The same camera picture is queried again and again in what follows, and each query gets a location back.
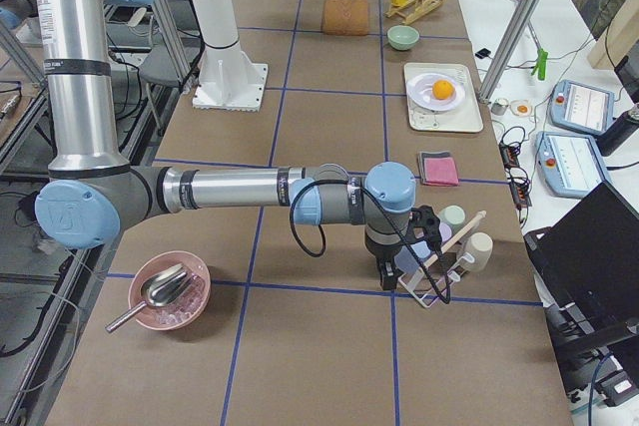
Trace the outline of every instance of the white pillar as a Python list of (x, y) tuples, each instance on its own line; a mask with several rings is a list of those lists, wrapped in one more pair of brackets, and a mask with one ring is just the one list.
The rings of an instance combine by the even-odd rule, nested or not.
[(207, 44), (193, 106), (200, 109), (257, 111), (269, 67), (254, 64), (242, 51), (231, 0), (193, 0)]

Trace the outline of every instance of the white table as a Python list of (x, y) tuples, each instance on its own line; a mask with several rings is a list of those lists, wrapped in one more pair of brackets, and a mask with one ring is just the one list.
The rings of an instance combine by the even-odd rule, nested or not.
[[(511, 0), (459, 0), (459, 3), (473, 51), (476, 52), (485, 47), (494, 55), (514, 12), (514, 3)], [(548, 51), (549, 58), (562, 57), (568, 52), (579, 49), (584, 41), (592, 39), (571, 0), (540, 0), (532, 14), (531, 22), (541, 45)], [(530, 175), (532, 175), (534, 166), (535, 135), (542, 130), (566, 132), (554, 127), (549, 120), (545, 122), (547, 105), (545, 99), (548, 98), (559, 80), (569, 79), (610, 90), (619, 98), (621, 83), (614, 72), (594, 70), (588, 63), (587, 55), (594, 45), (594, 40), (591, 40), (585, 48), (576, 54), (574, 62), (575, 54), (568, 55), (561, 60), (549, 60), (546, 80), (543, 82), (536, 80), (536, 77), (531, 77), (530, 70), (510, 69), (503, 73), (499, 85), (495, 89), (491, 100), (504, 97), (510, 101), (525, 99), (532, 105), (541, 103), (537, 107), (537, 128), (532, 133), (531, 141), (523, 144), (519, 157), (520, 164)], [(508, 64), (520, 65), (524, 61), (530, 60), (533, 62), (527, 65), (533, 65), (536, 57), (535, 44), (530, 33), (526, 30)], [(480, 69), (480, 75), (485, 74), (491, 60), (486, 58), (483, 60), (475, 59), (475, 61), (477, 68)], [(631, 108), (632, 105), (630, 97), (624, 90), (619, 101), (615, 103), (614, 116), (617, 117)], [(516, 117), (509, 110), (503, 116), (493, 115), (493, 120), (502, 123), (506, 129), (519, 125), (530, 132), (534, 128), (532, 117)], [(503, 128), (496, 123), (494, 128), (498, 140), (501, 138)], [(512, 132), (506, 141), (520, 139), (520, 132)], [(613, 155), (604, 158), (604, 160), (608, 166), (618, 166), (636, 162), (639, 160), (638, 157), (639, 134), (635, 133)], [(639, 179), (639, 167), (615, 171), (610, 174), (614, 187), (636, 210), (639, 210), (639, 189), (636, 185), (636, 180)], [(532, 208), (529, 210), (524, 232), (554, 225), (578, 203), (577, 200), (556, 197), (547, 187), (538, 170), (533, 179), (531, 200)], [(573, 421), (576, 426), (586, 425), (585, 410), (573, 415)], [(593, 408), (593, 423), (599, 426), (635, 426), (639, 424), (639, 397), (635, 397), (616, 408), (595, 406)]]

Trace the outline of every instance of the green object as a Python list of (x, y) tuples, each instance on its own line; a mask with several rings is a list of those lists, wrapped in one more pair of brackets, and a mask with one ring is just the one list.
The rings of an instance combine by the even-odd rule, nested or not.
[(537, 63), (535, 63), (535, 68), (532, 69), (532, 74), (537, 74), (538, 80), (546, 80), (546, 61), (548, 60), (548, 52), (543, 49), (539, 49), (537, 51)]
[(390, 47), (395, 50), (409, 50), (419, 40), (419, 32), (407, 25), (395, 25), (386, 32)]

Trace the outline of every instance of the power strip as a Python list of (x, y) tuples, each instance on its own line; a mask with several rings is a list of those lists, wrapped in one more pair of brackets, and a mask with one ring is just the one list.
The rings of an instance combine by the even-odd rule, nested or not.
[(517, 159), (517, 154), (515, 154), (512, 147), (505, 144), (499, 144), (499, 154), (501, 155), (501, 161), (503, 162), (503, 167), (505, 169), (508, 170), (519, 167), (519, 159)]
[(521, 165), (519, 164), (519, 159), (517, 156), (517, 150), (515, 150), (515, 148), (512, 146), (500, 143), (499, 154), (501, 155), (503, 167), (510, 176), (508, 186), (510, 188), (512, 201), (515, 203), (515, 207), (519, 211), (532, 207), (530, 195), (528, 194), (529, 185), (527, 184), (527, 182), (525, 183), (518, 178), (513, 178), (510, 171), (511, 169), (521, 169)]
[(514, 179), (510, 180), (508, 186), (510, 187), (512, 201), (515, 203), (515, 207), (518, 210), (528, 209), (532, 207), (532, 202), (530, 201), (530, 195), (528, 194), (527, 189), (524, 189), (522, 186), (520, 186)]

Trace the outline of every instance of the laptop screen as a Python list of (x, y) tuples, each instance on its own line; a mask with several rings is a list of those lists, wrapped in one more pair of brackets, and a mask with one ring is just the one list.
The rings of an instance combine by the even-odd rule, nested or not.
[[(538, 242), (535, 264), (559, 306), (570, 301), (595, 329), (639, 317), (639, 213), (601, 183)], [(610, 346), (639, 380), (639, 338)]]

